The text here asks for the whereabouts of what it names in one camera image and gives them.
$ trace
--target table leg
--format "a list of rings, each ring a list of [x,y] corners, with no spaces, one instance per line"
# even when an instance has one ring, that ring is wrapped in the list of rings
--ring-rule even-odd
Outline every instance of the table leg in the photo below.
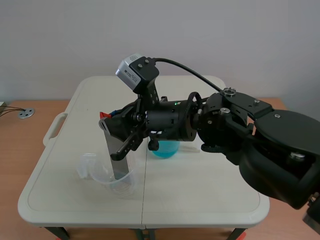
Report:
[[[142,232],[142,230],[141,229],[132,229],[132,230],[134,230],[134,232],[135,232],[135,236],[136,236],[136,239],[138,239],[138,240],[144,240],[145,239],[145,237],[144,237],[144,233]]]
[[[237,240],[246,228],[235,228],[226,240]]]
[[[45,227],[50,233],[54,234],[61,240],[69,240],[69,234],[63,227],[53,226],[53,227]]]
[[[150,228],[150,229],[148,229],[149,239],[150,239],[150,240],[156,240],[156,233],[155,233],[155,231],[156,231],[155,228]]]

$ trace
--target blue liquid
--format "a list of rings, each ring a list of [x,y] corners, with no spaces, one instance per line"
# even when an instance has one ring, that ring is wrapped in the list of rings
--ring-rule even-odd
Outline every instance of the blue liquid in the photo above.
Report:
[[[159,141],[159,150],[152,152],[160,158],[167,159],[172,157],[178,151],[179,146],[179,141]]]

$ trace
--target red object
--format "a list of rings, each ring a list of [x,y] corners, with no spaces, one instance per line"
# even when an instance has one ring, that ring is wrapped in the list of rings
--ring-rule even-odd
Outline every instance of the red object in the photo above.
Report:
[[[100,119],[103,119],[103,118],[112,118],[111,114],[108,114],[108,113],[105,113],[105,112],[100,112]]]
[[[246,236],[247,236],[247,234],[244,232],[236,240],[244,240]]]

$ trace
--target clear plastic cup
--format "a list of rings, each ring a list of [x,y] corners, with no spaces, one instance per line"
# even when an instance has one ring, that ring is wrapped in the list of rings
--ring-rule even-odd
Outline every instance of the clear plastic cup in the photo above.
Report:
[[[114,172],[109,159],[102,159],[95,153],[86,153],[81,156],[80,165],[77,168],[79,176],[84,178],[92,178],[96,182],[105,186],[110,193],[119,198],[131,196],[138,183],[137,163],[133,154],[127,154],[127,162],[129,173]],[[121,176],[120,179],[115,179],[115,175]]]
[[[179,141],[159,141],[158,151],[152,151],[156,156],[160,158],[170,158],[176,154],[180,146]]]

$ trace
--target table handle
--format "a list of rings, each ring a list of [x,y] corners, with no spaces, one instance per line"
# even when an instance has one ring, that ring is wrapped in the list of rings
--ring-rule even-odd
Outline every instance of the table handle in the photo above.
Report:
[[[64,121],[67,118],[67,116],[68,113],[61,112],[54,118],[53,122],[51,123],[51,126],[49,127],[48,131],[46,132],[43,138],[43,145],[45,147],[47,146],[49,140],[53,138],[61,122]]]

